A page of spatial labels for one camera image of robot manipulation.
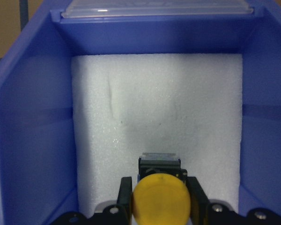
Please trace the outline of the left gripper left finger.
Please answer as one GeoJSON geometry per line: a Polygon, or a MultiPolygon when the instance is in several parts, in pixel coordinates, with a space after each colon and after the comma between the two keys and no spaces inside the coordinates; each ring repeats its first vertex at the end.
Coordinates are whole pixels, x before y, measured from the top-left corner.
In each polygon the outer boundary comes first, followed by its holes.
{"type": "Polygon", "coordinates": [[[132,177],[121,178],[117,204],[124,207],[128,225],[132,224],[132,196],[132,177]]]}

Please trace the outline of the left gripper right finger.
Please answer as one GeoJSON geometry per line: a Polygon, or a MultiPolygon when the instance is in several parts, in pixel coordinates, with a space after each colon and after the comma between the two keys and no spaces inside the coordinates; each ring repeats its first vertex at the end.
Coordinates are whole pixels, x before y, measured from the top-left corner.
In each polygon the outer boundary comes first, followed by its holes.
{"type": "Polygon", "coordinates": [[[207,224],[207,206],[210,201],[196,177],[187,177],[186,186],[191,198],[190,219],[193,225],[207,224]]]}

